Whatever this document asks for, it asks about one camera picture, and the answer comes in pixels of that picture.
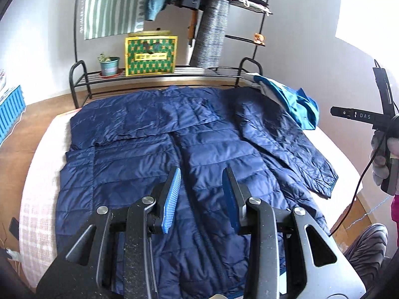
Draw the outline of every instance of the white wall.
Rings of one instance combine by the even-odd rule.
[[[74,1],[13,0],[0,21],[0,68],[7,70],[10,82],[21,84],[27,104],[69,92],[68,73],[74,63]],[[320,106],[319,126],[362,172],[370,153],[371,126],[334,118],[330,108],[382,111],[372,57],[335,38],[340,0],[269,2],[274,15],[266,19],[266,47],[259,48],[257,55],[264,75],[304,88]],[[232,7],[227,33],[251,39],[258,32],[260,19],[258,14]],[[178,35],[178,62],[183,64],[189,22],[190,10],[169,6],[156,22],[146,23],[145,29],[161,27]],[[99,70],[99,53],[123,56],[123,35],[90,41],[83,41],[81,35],[78,38],[79,59],[87,62],[89,71]],[[252,45],[226,39],[221,65],[237,66],[252,51]],[[386,197],[374,185],[370,172],[363,185],[360,198],[366,208],[373,208]],[[388,226],[388,254],[392,255],[396,250],[396,226],[390,218],[390,201],[376,209],[371,219]]]
[[[266,19],[263,33],[266,47],[259,48],[257,60],[264,75],[293,88],[304,88],[320,106],[320,128],[335,142],[354,164],[359,173],[369,161],[371,125],[336,118],[330,115],[332,106],[382,112],[380,95],[372,67],[373,58],[335,38],[340,0],[270,0],[274,13]],[[231,8],[230,35],[252,38],[258,30],[258,15]],[[244,43],[225,41],[223,65],[238,65],[243,49],[245,56],[252,49]],[[388,73],[394,89],[398,85]],[[374,185],[371,170],[364,178],[360,200],[367,209],[374,208],[386,198]],[[391,220],[389,199],[372,215],[373,222],[384,223],[389,230],[388,254],[396,250],[396,225]]]

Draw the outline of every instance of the teal flower pot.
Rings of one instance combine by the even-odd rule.
[[[119,72],[119,57],[110,57],[109,62],[100,62],[102,76],[112,76]]]

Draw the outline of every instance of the metal bolt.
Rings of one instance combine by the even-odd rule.
[[[294,213],[296,213],[298,216],[304,216],[306,215],[306,210],[301,207],[296,207],[294,209]]]
[[[97,213],[99,215],[105,215],[108,212],[108,207],[107,206],[100,206],[97,208]]]
[[[145,205],[151,205],[154,202],[154,198],[153,197],[144,197],[143,199],[141,199],[141,201],[145,204]]]
[[[253,205],[260,205],[261,200],[257,197],[250,197],[249,198],[249,203],[252,203]]]

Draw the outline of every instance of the navy blue puffer jacket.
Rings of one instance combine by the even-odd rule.
[[[173,225],[153,236],[160,299],[243,290],[250,239],[230,225],[221,187],[227,166],[253,196],[280,209],[304,207],[328,231],[310,192],[331,197],[338,177],[258,90],[171,87],[111,97],[83,107],[71,131],[56,210],[58,250],[97,207],[129,206],[172,166],[181,168]]]

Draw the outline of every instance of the bed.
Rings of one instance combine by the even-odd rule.
[[[69,121],[78,111],[59,115],[52,121],[37,147],[23,190],[19,246],[25,275],[34,288],[57,253],[54,216],[59,171],[65,165],[65,152],[71,144]],[[321,129],[304,133],[339,176],[331,199],[311,193],[331,228],[350,203],[359,174]]]

